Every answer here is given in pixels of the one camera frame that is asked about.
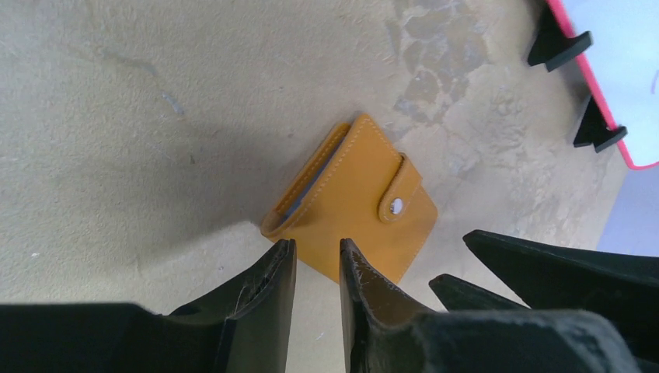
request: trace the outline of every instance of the wallet snap strap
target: wallet snap strap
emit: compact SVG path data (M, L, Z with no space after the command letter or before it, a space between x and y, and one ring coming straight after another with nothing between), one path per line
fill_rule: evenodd
M380 200L378 217L383 223L399 220L410 206L414 194L421 186L421 175L405 153L400 153L402 161L398 172Z

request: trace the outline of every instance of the black plastic part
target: black plastic part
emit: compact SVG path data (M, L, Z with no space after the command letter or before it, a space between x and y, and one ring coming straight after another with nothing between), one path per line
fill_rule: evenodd
M467 281L460 280L450 274L440 274L429 285L448 311L527 309L523 305Z
M618 328L637 357L659 361L659 258L600 253L474 231L476 257L532 309L584 309Z
M593 97L588 100L588 106L581 119L579 131L574 138L574 147L593 145L595 152L599 153L616 142L622 140L627 135L627 128L619 126L611 130L606 125L604 117Z
M601 316L438 313L383 277L349 239L341 241L340 289L348 373L639 371Z
M588 31L577 37L566 37L549 6L542 11L539 22L538 36L528 53L527 62L531 66L545 64L547 71L552 71L584 53L593 44Z
M2 371L284 372L295 242L172 315L132 304L2 305Z

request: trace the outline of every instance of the black bracket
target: black bracket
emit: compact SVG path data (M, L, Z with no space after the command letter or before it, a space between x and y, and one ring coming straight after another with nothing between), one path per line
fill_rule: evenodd
M546 6L540 16L538 36L528 53L527 62L531 66L545 64L547 71L552 71L582 54L592 44L591 33L588 31L578 37L566 37L551 9Z
M573 144L575 148L593 145L595 152L599 153L626 135L627 127L625 126L619 126L615 130L608 128L597 103L591 96Z

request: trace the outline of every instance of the pink edge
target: pink edge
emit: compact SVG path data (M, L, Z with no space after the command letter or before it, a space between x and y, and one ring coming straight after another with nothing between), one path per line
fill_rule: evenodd
M554 13L554 17L556 18L556 21L558 22L558 25L565 34L565 36L575 37L576 35L574 32L574 28L572 27L572 22L570 21L570 18L568 18L567 16L567 12L565 11L563 2L561 0L546 0L546 1L547 4L549 4L549 8L552 9L552 13ZM615 130L618 127L618 125L615 123L615 120L613 119L613 115L611 114L611 110L608 108L608 105L606 104L606 100L604 99L604 95L602 94L601 89L599 88L599 84L597 83L597 80L595 79L591 66L590 64L588 64L588 59L586 58L586 55L579 54L575 58L575 60L579 64L579 68L581 69L581 72L584 74L586 83L588 84L588 87L591 89L593 98L595 98L595 102L599 106L599 110L601 111L601 115L604 117L604 120L606 121L606 125L612 130ZM627 150L627 146L625 145L624 140L618 141L616 144L620 149L620 153L622 153L622 157L625 159L625 163L631 169L649 169L650 167L659 165L659 162L655 162L651 165L637 166L634 164L631 155L629 155L629 150Z

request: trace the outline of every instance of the white stitching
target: white stitching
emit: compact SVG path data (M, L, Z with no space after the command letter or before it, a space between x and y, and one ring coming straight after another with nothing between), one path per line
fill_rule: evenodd
M421 251L421 248L424 246L424 243L426 242L427 237L430 235L430 233L431 233L433 227L434 227L434 224L432 224L432 225L430 226L430 228L429 228L428 230L426 230L426 231L423 233L423 235L420 236L420 240L418 240L419 243L417 244L417 249L414 250L414 255L411 256L410 261L407 262L407 264L406 264L405 267L403 268L403 272L402 272L402 273L401 273L401 274L400 274L400 275L399 275L399 276L393 281L395 284L398 284L398 283L400 282L400 279L403 278L403 275L405 274L405 272L407 272L407 269L410 268L410 266L412 265L412 262L417 258L417 255L419 255L419 252Z
M412 203L412 199L414 199L414 194L417 193L417 190L419 190L419 187L420 187L420 186L421 186L421 180L419 180L419 183L417 184L417 187L415 187L414 190L412 190L412 194L410 194L410 202L408 202L408 203L405 204L405 206L403 207L403 210L402 210L402 211L400 212L400 214L398 214L394 219L389 219L389 218L387 218L386 211L385 211L385 213L382 215L382 217L383 217L386 221L396 221L396 220L400 219L400 218L405 214L405 211L407 211L407 207L410 206L410 204Z
M325 187L325 184L327 184L327 183L330 181L330 179L332 178L332 175L334 174L334 172L336 171L336 169L338 169L338 167L340 166L341 162L343 161L343 158L344 158L344 157L348 154L348 152L352 149L352 146L354 145L355 141L357 140L357 137L358 137L359 134L361 133L361 130L364 129L364 124L366 124L366 123L368 123L368 124L371 125L371 127L375 130L375 133L378 135L378 137L380 138L380 140L382 141L382 143L384 143L385 146L387 147L387 149L389 149L389 151L390 151L391 154L393 155L394 159L395 159L396 161L399 161L400 154L398 154L398 152L396 152L396 150L393 148L393 146L392 146L389 142L387 142L387 141L384 139L384 137L383 137L383 136L384 136L384 133L382 132L382 130L381 130L379 127L375 126L375 123L373 122L373 120L371 120L371 119L369 119L369 118L364 119L364 120L362 121L362 123L359 124L359 128L357 129L357 133L355 133L354 138L352 139L352 141L350 141L350 144L347 146L347 148L346 148L346 150L343 152L343 154L341 154L341 157L336 161L336 165L334 165L334 167L332 168L332 171L329 173L329 175L327 175L327 177L326 177L326 178L323 180L323 182L320 184L319 189L314 193L312 199L311 199L311 200L305 205L305 207L304 207L304 209L302 210L302 212L300 213L300 215L299 215L299 216L298 216L298 217L297 217L297 218L296 218L296 219L295 219L295 220L294 220L294 221L288 226L288 228L286 228L284 231L282 231L282 232L280 233L280 235L283 235L283 234L284 234L285 232L287 232L289 229L294 228L294 227L295 227L295 224L297 224L298 221L300 221L300 219L302 219L302 217L305 216L306 212L309 210L309 208L311 207L311 205L313 204L313 202L316 200L316 198L318 197L318 195L320 194L320 192L321 192L321 191L323 190L323 188Z
M309 169L307 169L307 172L302 176L302 178L300 180L298 180L298 182L295 185L295 188L288 194L288 196L286 197L286 200L284 200L282 203L279 204L279 206L277 206L277 210L281 209L282 207L285 207L288 204L288 202L291 201L291 198L293 198L293 196L297 195L300 188L302 186L306 185L306 182L309 180L309 177L312 175L312 173L314 173L313 170L316 168L316 166L321 161L321 159L323 159L325 157L327 152L329 152L330 149L333 149L333 148L336 147L336 143L338 142L337 140L338 140L339 136L341 136L341 135L344 136L345 131L338 131L334 134L334 136L332 136L332 138L329 140L329 143L327 144L327 146L323 150L323 153L321 153L316 158L316 160L313 162L311 167L309 167Z

